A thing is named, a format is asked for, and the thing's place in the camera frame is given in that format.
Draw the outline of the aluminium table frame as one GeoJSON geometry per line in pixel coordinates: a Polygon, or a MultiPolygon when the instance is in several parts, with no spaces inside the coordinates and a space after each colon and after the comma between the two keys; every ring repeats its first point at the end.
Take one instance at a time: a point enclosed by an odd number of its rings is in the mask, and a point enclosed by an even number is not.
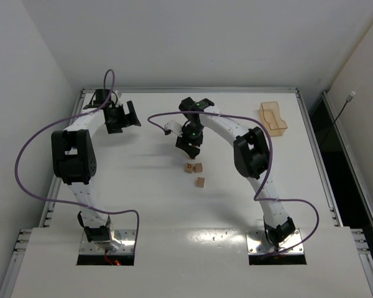
{"type": "Polygon", "coordinates": [[[304,102],[295,89],[124,89],[142,127],[93,139],[95,189],[117,228],[139,229],[132,266],[79,266],[76,207],[59,204],[48,227],[30,233],[13,267],[11,297],[373,297],[373,260],[360,234],[340,220],[304,102]],[[303,236],[305,264],[251,265],[246,232],[262,225],[260,205],[238,175],[232,148],[210,130],[198,161],[206,184],[183,170],[175,138],[147,122],[168,121],[186,97],[211,99],[224,113],[258,116],[277,101],[287,130],[274,138],[272,174],[303,236]]]}

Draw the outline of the plain wooden block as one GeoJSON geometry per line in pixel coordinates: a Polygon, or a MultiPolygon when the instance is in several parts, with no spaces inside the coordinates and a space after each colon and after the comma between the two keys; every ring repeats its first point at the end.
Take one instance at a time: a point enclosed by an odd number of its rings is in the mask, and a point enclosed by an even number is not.
{"type": "Polygon", "coordinates": [[[197,177],[196,179],[196,187],[204,187],[205,186],[205,178],[197,177]]]}
{"type": "Polygon", "coordinates": [[[203,164],[202,163],[195,163],[195,172],[202,173],[203,172],[203,164]]]}

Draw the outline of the plain wooden block lower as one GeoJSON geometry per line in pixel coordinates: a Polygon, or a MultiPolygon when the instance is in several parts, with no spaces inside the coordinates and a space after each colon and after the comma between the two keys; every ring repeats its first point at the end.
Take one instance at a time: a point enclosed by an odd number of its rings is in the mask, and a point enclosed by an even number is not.
{"type": "Polygon", "coordinates": [[[196,179],[196,187],[204,187],[205,186],[205,178],[197,177],[196,179]]]}

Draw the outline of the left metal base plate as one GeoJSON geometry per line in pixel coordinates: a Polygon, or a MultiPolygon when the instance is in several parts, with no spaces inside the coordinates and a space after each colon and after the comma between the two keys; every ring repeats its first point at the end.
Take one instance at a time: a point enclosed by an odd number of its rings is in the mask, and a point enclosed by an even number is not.
{"type": "Polygon", "coordinates": [[[135,230],[114,230],[110,241],[89,242],[85,233],[82,234],[79,255],[103,256],[108,255],[132,255],[136,242],[135,230]]]}

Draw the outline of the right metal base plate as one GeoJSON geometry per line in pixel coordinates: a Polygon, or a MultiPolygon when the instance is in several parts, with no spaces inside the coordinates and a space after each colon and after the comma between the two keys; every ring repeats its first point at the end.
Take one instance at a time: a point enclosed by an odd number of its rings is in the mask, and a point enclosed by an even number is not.
{"type": "Polygon", "coordinates": [[[304,247],[301,243],[302,236],[299,229],[296,229],[276,248],[268,241],[263,230],[252,230],[246,232],[246,243],[248,254],[252,256],[266,255],[275,251],[283,251],[282,255],[297,256],[304,255],[304,247]]]}

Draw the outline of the wooden block letter D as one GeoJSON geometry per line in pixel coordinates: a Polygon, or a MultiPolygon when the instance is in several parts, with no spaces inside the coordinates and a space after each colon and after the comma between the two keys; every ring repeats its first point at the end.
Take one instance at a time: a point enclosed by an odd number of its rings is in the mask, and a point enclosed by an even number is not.
{"type": "Polygon", "coordinates": [[[186,173],[191,174],[194,171],[194,169],[195,169],[195,165],[194,164],[192,164],[192,163],[186,163],[185,164],[184,171],[186,173]]]}

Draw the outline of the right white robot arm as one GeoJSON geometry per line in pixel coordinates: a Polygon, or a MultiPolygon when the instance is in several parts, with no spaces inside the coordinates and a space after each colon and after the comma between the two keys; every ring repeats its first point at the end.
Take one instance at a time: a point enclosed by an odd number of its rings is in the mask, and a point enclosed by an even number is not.
{"type": "Polygon", "coordinates": [[[194,159],[200,154],[203,129],[208,127],[225,139],[233,148],[237,172],[253,187],[264,214],[267,240],[278,248],[295,231],[295,224],[279,201],[274,183],[268,177],[270,150],[265,132],[260,127],[250,129],[230,117],[221,117],[220,110],[209,99],[198,102],[188,97],[181,101],[179,110],[188,123],[181,127],[176,147],[194,159]]]}

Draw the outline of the transparent amber plastic tray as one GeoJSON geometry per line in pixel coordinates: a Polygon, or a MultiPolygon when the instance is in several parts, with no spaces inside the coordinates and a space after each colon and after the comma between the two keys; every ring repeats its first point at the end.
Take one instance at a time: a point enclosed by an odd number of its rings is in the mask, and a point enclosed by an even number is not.
{"type": "Polygon", "coordinates": [[[261,102],[259,115],[262,124],[268,130],[271,137],[281,137],[288,125],[281,118],[280,107],[277,101],[261,102]]]}

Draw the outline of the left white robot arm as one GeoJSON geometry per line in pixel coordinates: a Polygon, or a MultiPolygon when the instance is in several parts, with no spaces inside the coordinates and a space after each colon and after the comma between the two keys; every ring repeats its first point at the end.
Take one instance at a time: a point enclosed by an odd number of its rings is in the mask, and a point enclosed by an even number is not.
{"type": "Polygon", "coordinates": [[[54,174],[75,196],[80,207],[78,221],[87,241],[110,252],[118,251],[122,241],[112,227],[110,215],[98,210],[99,196],[92,183],[98,165],[91,138],[103,125],[108,134],[141,126],[133,102],[126,102],[129,112],[125,113],[117,99],[116,92],[97,89],[74,123],[51,135],[54,174]]]}

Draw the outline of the metal base plate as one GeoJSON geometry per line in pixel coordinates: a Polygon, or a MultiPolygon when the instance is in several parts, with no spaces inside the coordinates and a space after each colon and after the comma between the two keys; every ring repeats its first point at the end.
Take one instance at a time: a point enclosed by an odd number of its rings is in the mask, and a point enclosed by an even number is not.
{"type": "Polygon", "coordinates": [[[114,230],[110,241],[89,242],[85,233],[82,234],[79,255],[103,256],[108,255],[132,255],[136,242],[135,230],[114,230]]]}
{"type": "Polygon", "coordinates": [[[304,247],[301,243],[302,236],[299,229],[296,229],[276,248],[268,241],[263,230],[252,230],[246,232],[246,243],[248,254],[252,256],[266,255],[275,251],[283,251],[282,255],[297,256],[304,255],[304,247]]]}

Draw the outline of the plain wooden block upper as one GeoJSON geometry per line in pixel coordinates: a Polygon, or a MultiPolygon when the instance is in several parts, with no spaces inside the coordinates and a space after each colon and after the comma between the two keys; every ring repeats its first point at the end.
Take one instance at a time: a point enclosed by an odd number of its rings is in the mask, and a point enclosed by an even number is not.
{"type": "Polygon", "coordinates": [[[203,172],[203,164],[202,163],[195,163],[195,172],[202,173],[203,172]]]}

